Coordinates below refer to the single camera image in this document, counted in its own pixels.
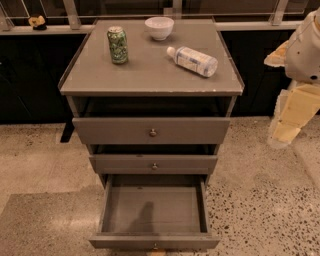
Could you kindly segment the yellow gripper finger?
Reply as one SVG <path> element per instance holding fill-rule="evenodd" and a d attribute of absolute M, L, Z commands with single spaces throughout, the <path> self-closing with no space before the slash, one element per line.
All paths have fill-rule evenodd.
<path fill-rule="evenodd" d="M 288 43 L 289 41 L 285 41 L 278 46 L 264 59 L 264 64 L 270 67 L 285 67 Z"/>
<path fill-rule="evenodd" d="M 291 144 L 320 110 L 320 85 L 298 83 L 278 95 L 267 143 L 275 149 Z"/>

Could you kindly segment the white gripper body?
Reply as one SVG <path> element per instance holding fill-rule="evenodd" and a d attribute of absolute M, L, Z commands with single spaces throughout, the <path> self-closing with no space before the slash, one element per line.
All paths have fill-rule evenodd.
<path fill-rule="evenodd" d="M 320 83 L 320 8 L 310 12 L 290 36 L 285 72 L 297 82 Z"/>

